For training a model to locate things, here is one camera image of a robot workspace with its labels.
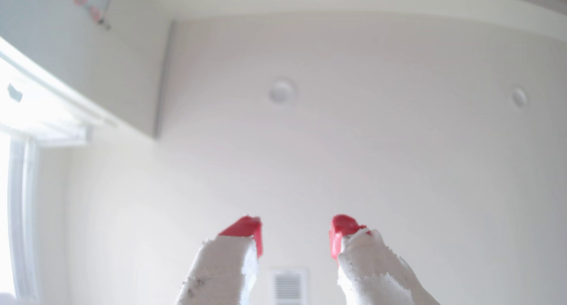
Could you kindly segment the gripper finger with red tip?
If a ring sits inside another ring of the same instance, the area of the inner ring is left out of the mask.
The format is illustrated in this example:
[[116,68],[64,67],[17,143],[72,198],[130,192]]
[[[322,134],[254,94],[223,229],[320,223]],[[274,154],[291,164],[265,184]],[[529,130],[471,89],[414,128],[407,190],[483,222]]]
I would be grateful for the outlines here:
[[346,304],[439,304],[378,230],[335,215],[329,236]]
[[175,304],[250,304],[263,254],[262,222],[243,216],[204,241]]

